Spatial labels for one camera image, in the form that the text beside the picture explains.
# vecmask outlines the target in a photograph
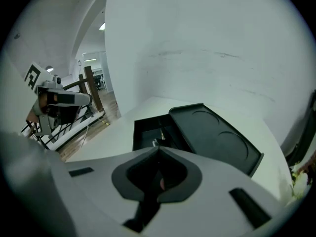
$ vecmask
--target ceiling light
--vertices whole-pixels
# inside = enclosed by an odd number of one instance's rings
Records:
[[[103,31],[105,29],[105,23],[103,23],[102,26],[100,26],[99,30]]]

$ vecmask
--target wooden post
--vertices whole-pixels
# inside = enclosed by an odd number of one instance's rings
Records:
[[[79,75],[79,81],[83,80],[83,75]],[[79,89],[81,93],[88,94],[87,88],[85,87],[85,83],[79,84]]]
[[[93,74],[91,66],[87,66],[84,68],[85,77],[88,79],[88,87],[90,89],[90,93],[92,95],[93,101],[95,103],[95,107],[97,108],[97,111],[104,111],[103,105],[101,103],[97,88],[94,84]]]

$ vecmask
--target white table surface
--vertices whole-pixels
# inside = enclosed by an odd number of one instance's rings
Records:
[[[134,121],[168,114],[172,107],[192,104],[152,97],[129,111],[77,151],[68,161],[116,156],[132,151]],[[208,106],[243,134],[264,157],[252,180],[268,190],[282,204],[291,197],[291,175],[285,157],[263,120]]]

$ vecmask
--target wooden floor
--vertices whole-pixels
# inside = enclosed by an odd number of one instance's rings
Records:
[[[117,105],[117,101],[115,99],[114,92],[107,92],[105,89],[98,91],[100,100],[102,102],[103,108],[105,110],[105,115],[100,120],[109,123],[110,125],[120,118],[119,108]],[[78,134],[75,138],[73,138],[70,142],[64,145],[58,152],[61,155],[63,161],[69,159],[73,154],[75,154],[81,147],[82,143],[86,144],[96,136],[99,132],[106,129],[108,126],[101,121],[96,121],[94,124],[91,124],[87,136],[84,140],[84,136],[86,134],[86,129]]]

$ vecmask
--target black tray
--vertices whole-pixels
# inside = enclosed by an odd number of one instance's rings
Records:
[[[175,107],[169,114],[193,153],[254,174],[264,154],[203,103]]]
[[[158,139],[161,141],[161,133],[165,138],[163,140],[166,143],[165,146],[192,153],[169,114],[134,122],[133,151],[152,147],[153,140]]]

